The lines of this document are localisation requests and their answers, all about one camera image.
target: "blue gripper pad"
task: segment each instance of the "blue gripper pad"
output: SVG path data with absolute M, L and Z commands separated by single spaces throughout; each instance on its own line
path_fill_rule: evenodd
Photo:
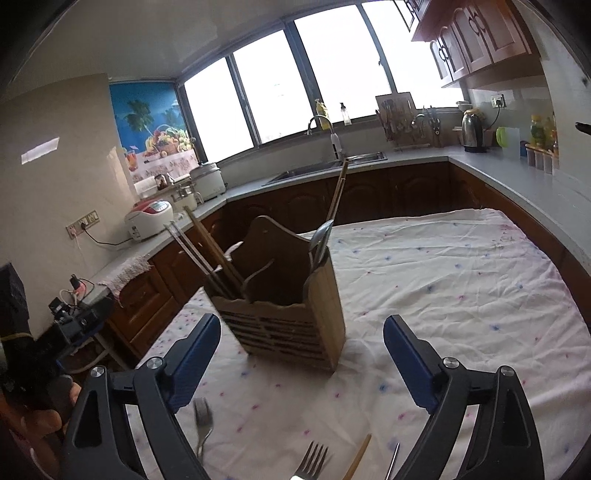
M 413 342 L 416 342 L 422 354 L 428 356 L 427 362 L 423 360 Z M 436 361 L 441 360 L 437 352 L 425 340 L 417 339 L 399 315 L 390 315 L 386 319 L 384 344 L 414 402 L 419 407 L 425 408 L 429 414 L 433 414 L 439 405 L 439 400 L 433 391 L 433 380 L 437 373 Z
M 177 340 L 164 359 L 161 391 L 173 413 L 188 405 L 220 342 L 222 328 L 215 315 L 204 315 L 188 337 Z

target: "metal fork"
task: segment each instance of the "metal fork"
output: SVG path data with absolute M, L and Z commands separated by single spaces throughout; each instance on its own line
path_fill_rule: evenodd
M 324 460 L 326 459 L 326 452 L 329 451 L 329 448 L 320 445 L 320 450 L 318 450 L 319 444 L 316 443 L 314 450 L 312 450 L 312 446 L 314 446 L 314 442 L 310 443 L 304 459 L 291 477 L 291 480 L 318 480 Z

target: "white rice cooker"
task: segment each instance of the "white rice cooker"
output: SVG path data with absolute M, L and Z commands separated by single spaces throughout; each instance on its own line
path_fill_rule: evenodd
M 204 163 L 191 170 L 191 181 L 194 191 L 201 194 L 204 202 L 226 191 L 222 173 L 215 163 Z
M 163 231 L 173 220 L 173 207 L 169 202 L 146 200 L 125 215 L 125 226 L 133 239 L 141 242 Z

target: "fruit poster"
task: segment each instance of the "fruit poster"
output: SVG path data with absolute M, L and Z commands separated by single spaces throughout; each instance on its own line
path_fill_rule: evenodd
M 199 166 L 172 83 L 114 83 L 110 89 L 134 183 L 159 173 L 176 179 Z

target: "dish soap bottle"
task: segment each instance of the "dish soap bottle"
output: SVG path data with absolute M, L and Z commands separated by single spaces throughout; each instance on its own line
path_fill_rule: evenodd
M 345 104 L 343 102 L 340 103 L 340 113 L 341 115 L 343 115 L 343 122 L 345 123 L 345 125 L 350 125 L 351 118 L 349 116 L 349 112 L 347 111 L 347 107 L 345 107 Z
M 316 99 L 316 114 L 324 115 L 330 120 L 329 111 L 326 108 L 326 105 L 321 102 L 319 98 Z M 330 130 L 330 124 L 324 118 L 320 119 L 320 126 L 322 127 L 322 130 Z
M 542 117 L 539 115 L 531 116 L 531 142 L 540 148 L 545 148 L 546 135 L 544 133 L 544 127 L 542 126 Z

